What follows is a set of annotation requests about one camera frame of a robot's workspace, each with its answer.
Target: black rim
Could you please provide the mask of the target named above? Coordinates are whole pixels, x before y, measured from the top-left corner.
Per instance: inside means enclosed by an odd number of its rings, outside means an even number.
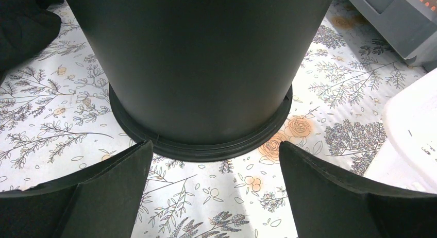
[[[215,145],[190,145],[161,137],[138,124],[121,105],[109,86],[112,112],[121,128],[136,143],[152,140],[153,152],[171,159],[188,162],[215,162],[246,154],[267,142],[283,125],[290,113],[293,90],[287,92],[278,111],[257,131],[234,141]]]

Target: floral tablecloth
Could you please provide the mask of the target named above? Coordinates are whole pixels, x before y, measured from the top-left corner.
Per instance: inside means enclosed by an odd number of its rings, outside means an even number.
[[[62,18],[59,37],[0,88],[2,191],[59,178],[133,144],[115,121],[108,80],[70,8],[51,10]],[[384,104],[424,74],[405,65],[348,1],[334,0],[294,79],[280,131],[222,162],[154,155],[132,237],[297,237],[280,141],[363,175],[386,139]]]

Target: gray plastic basket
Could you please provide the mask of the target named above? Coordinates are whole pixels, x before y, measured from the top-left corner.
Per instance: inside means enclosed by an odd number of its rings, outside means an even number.
[[[419,0],[350,0],[412,66],[437,66],[437,13]]]

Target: black bucket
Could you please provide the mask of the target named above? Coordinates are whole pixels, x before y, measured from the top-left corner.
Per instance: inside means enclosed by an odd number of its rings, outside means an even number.
[[[283,124],[332,0],[67,0],[136,142],[185,161],[247,153]]]

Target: black cloth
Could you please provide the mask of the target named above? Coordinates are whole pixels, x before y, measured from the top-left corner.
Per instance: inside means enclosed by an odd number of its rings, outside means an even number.
[[[0,74],[32,58],[58,36],[61,18],[45,8],[62,1],[0,0]]]
[[[130,238],[152,162],[136,144],[29,190],[0,193],[1,238]]]
[[[282,142],[279,161],[299,238],[435,238],[437,195],[358,176]]]

